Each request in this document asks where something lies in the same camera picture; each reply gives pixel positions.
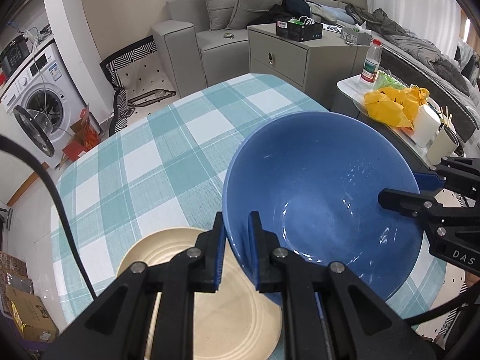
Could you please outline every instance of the yellow plastic bag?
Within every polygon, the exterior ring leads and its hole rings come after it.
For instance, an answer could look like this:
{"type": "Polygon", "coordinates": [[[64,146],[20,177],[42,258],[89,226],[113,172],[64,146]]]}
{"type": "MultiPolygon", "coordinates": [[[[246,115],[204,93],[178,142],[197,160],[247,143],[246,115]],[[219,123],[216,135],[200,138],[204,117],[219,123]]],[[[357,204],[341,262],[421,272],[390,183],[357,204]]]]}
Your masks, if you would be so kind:
{"type": "Polygon", "coordinates": [[[364,96],[368,116],[393,127],[413,128],[421,105],[427,103],[428,90],[413,86],[402,90],[380,88],[364,96]]]}

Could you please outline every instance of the brown curtain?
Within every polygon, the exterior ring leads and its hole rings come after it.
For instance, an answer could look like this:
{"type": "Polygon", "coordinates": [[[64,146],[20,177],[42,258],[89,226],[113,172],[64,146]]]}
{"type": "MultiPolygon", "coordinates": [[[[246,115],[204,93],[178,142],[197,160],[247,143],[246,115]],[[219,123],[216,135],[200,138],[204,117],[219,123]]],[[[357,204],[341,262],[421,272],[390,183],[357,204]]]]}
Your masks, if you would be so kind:
{"type": "MultiPolygon", "coordinates": [[[[465,33],[466,20],[467,20],[467,15],[462,10],[462,21],[460,24],[460,38],[463,38],[463,35],[465,33]]],[[[472,48],[477,52],[477,54],[480,54],[480,37],[475,31],[475,27],[473,25],[470,25],[469,37],[466,39],[466,43],[472,46],[472,48]]]]}

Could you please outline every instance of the silver bolt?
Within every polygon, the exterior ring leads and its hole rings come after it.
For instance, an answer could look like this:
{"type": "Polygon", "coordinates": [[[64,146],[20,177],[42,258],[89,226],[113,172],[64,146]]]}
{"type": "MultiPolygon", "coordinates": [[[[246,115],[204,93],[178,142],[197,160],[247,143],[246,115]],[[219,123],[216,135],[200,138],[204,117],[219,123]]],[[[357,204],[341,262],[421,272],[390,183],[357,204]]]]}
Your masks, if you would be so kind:
{"type": "Polygon", "coordinates": [[[330,264],[330,270],[336,274],[340,274],[345,271],[345,266],[341,262],[334,261],[330,264]]]}
{"type": "Polygon", "coordinates": [[[137,262],[134,262],[130,266],[130,270],[134,274],[141,274],[145,270],[146,267],[147,267],[147,264],[145,264],[144,262],[141,262],[141,261],[137,261],[137,262]]]}
{"type": "Polygon", "coordinates": [[[287,257],[289,251],[284,247],[276,247],[273,249],[273,256],[278,257],[279,259],[287,257]]]}
{"type": "Polygon", "coordinates": [[[200,257],[201,253],[202,251],[197,247],[191,247],[187,250],[187,256],[191,259],[196,259],[197,257],[200,257]]]}

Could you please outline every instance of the water bottle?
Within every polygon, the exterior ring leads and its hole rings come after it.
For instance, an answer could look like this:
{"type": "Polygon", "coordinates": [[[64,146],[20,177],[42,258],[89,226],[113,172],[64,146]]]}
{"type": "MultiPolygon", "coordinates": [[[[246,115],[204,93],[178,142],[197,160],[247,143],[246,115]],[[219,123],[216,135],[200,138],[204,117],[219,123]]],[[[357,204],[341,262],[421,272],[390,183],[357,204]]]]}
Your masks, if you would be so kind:
{"type": "Polygon", "coordinates": [[[360,82],[365,86],[373,86],[380,66],[380,59],[382,58],[382,44],[378,39],[373,40],[373,44],[367,51],[365,63],[363,65],[363,72],[360,76],[360,82]]]}

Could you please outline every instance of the blue bowl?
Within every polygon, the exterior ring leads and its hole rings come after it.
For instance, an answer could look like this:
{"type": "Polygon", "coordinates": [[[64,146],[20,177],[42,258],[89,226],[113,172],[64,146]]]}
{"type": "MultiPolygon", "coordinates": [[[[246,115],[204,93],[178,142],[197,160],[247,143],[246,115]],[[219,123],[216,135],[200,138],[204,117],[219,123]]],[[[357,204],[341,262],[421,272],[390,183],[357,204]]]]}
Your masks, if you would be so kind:
{"type": "Polygon", "coordinates": [[[222,204],[230,245],[252,280],[248,216],[258,211],[283,247],[313,263],[341,261],[388,299],[412,271],[422,231],[380,207],[384,188],[419,192],[403,157],[374,129],[333,112],[279,117],[246,138],[229,165],[222,204]]]}

